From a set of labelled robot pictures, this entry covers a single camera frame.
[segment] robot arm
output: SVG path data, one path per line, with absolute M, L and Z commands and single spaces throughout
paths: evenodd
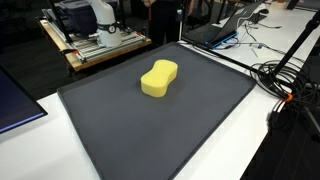
M 113 47 L 121 44 L 120 29 L 114 17 L 112 7 L 106 0 L 87 0 L 91 5 L 98 25 L 98 45 L 102 47 Z

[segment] table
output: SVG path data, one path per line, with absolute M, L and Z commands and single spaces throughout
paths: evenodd
M 261 39 L 269 46 L 285 51 L 298 37 L 299 31 L 304 26 L 300 27 L 299 23 L 287 21 L 286 18 L 294 16 L 296 21 L 306 24 L 313 13 L 275 9 L 270 15 L 273 21 L 268 17 L 261 23 L 282 24 L 284 27 L 281 30 L 286 33 L 281 35 L 280 31 L 270 32 L 271 30 L 264 31 L 261 30 L 262 28 L 259 29 L 261 31 L 252 33 L 258 40 Z M 266 32 L 276 38 L 272 41 L 271 38 L 264 37 Z M 320 30 L 317 29 L 296 56 L 306 59 L 319 35 Z M 221 53 L 247 65 L 265 61 L 256 58 L 251 49 L 244 45 L 240 48 L 221 51 Z M 248 73 L 237 65 L 217 58 L 213 59 Z M 268 95 L 261 88 L 255 87 L 208 138 L 175 179 L 239 179 L 268 132 L 267 116 L 276 102 L 278 99 Z M 99 179 L 58 95 L 50 95 L 39 100 L 39 103 L 47 110 L 48 116 L 0 135 L 2 162 L 0 178 L 6 180 Z
M 64 49 L 69 49 L 67 44 L 60 38 L 60 36 L 57 34 L 57 32 L 48 24 L 47 20 L 40 20 L 39 24 L 45 34 L 48 34 L 48 36 L 52 39 L 53 43 L 58 47 L 59 51 Z M 104 61 L 110 60 L 112 58 L 118 57 L 120 55 L 132 52 L 134 50 L 140 49 L 142 47 L 148 46 L 151 44 L 151 39 L 146 38 L 146 40 L 140 44 L 130 46 L 128 48 L 122 49 L 120 51 L 115 51 L 114 53 L 100 57 L 97 60 L 94 61 L 88 61 L 85 63 L 81 63 L 78 57 L 74 54 L 66 54 L 66 60 L 68 64 L 72 67 L 74 71 L 80 71 L 83 69 L 86 69 L 88 67 L 94 66 L 96 64 L 102 63 Z

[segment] computer monitor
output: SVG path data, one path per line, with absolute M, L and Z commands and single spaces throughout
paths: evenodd
M 0 65 L 0 134 L 47 112 Z

